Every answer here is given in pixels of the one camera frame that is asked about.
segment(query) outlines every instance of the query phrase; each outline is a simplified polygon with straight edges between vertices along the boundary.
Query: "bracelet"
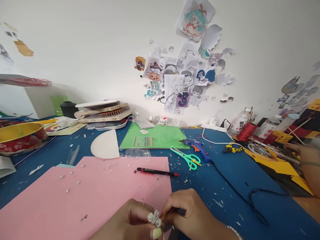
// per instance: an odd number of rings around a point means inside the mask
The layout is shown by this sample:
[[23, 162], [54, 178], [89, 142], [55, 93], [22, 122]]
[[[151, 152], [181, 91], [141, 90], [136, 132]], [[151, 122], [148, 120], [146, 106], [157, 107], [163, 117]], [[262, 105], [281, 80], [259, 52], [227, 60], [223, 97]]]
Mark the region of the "bracelet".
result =
[[231, 229], [235, 233], [235, 235], [237, 235], [239, 240], [242, 240], [242, 237], [240, 236], [240, 234], [233, 227], [227, 226], [227, 228]]
[[315, 163], [315, 162], [300, 162], [300, 166], [302, 165], [313, 165], [313, 166], [320, 167], [320, 163]]

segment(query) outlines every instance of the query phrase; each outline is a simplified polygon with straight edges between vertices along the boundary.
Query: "scissors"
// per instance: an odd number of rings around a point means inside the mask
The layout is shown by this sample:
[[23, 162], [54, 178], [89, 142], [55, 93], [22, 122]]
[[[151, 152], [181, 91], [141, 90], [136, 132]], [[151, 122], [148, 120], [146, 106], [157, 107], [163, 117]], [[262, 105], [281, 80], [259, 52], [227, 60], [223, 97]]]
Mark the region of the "scissors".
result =
[[171, 146], [170, 150], [175, 152], [179, 156], [183, 157], [184, 160], [186, 160], [187, 164], [189, 165], [189, 168], [191, 168], [192, 170], [197, 170], [197, 167], [198, 167], [197, 165], [202, 166], [200, 164], [200, 162], [201, 162], [200, 158], [198, 158], [196, 155], [194, 155], [194, 154], [190, 154], [190, 155], [184, 154], [183, 152], [181, 152], [178, 149], [176, 149], [174, 146]]

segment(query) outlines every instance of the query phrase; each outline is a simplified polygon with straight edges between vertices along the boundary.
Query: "white plate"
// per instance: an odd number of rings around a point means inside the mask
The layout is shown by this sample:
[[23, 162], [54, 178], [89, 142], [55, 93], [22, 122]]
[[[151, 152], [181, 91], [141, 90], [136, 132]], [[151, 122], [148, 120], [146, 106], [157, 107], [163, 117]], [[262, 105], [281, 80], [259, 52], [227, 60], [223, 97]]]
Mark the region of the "white plate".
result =
[[89, 102], [89, 103], [81, 103], [76, 105], [76, 107], [93, 107], [93, 106], [99, 106], [109, 103], [116, 103], [116, 100], [109, 100], [109, 101], [99, 101], [99, 102]]

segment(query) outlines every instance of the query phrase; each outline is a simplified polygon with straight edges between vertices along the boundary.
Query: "wooden board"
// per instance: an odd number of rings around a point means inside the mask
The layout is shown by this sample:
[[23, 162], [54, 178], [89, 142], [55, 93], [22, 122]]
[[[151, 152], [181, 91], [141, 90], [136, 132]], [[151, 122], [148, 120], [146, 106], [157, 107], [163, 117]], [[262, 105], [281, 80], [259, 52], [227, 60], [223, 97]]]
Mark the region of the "wooden board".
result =
[[128, 106], [127, 103], [122, 103], [122, 104], [119, 104], [119, 105], [116, 105], [116, 106], [112, 106], [112, 107], [107, 107], [107, 108], [101, 108], [101, 109], [98, 109], [98, 110], [89, 110], [89, 109], [85, 109], [85, 110], [82, 110], [82, 111], [78, 111], [78, 112], [75, 112], [74, 113], [74, 116], [78, 119], [84, 119], [85, 117], [88, 117], [92, 114], [97, 114], [97, 113], [101, 113], [101, 112], [109, 112], [109, 111], [113, 111], [113, 110], [116, 110], [116, 109], [119, 109], [119, 108], [123, 108], [123, 107], [126, 107]]
[[107, 118], [102, 118], [99, 117], [99, 115], [91, 115], [89, 117], [86, 117], [84, 119], [79, 119], [79, 123], [88, 123], [88, 122], [109, 122], [109, 121], [120, 121], [121, 119], [129, 116], [132, 114], [133, 111], [131, 110], [124, 110], [123, 113], [120, 113], [118, 115], [112, 116], [112, 117], [107, 117]]

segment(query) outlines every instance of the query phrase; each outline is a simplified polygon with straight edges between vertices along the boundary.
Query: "pink cardstock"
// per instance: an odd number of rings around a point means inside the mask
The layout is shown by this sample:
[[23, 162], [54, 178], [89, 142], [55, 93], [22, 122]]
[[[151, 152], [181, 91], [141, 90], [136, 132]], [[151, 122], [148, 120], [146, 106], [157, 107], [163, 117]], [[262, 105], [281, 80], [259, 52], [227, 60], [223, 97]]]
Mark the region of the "pink cardstock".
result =
[[168, 158], [83, 157], [75, 168], [50, 168], [0, 210], [1, 239], [87, 240], [130, 198], [161, 211], [170, 177], [137, 167], [169, 171]]

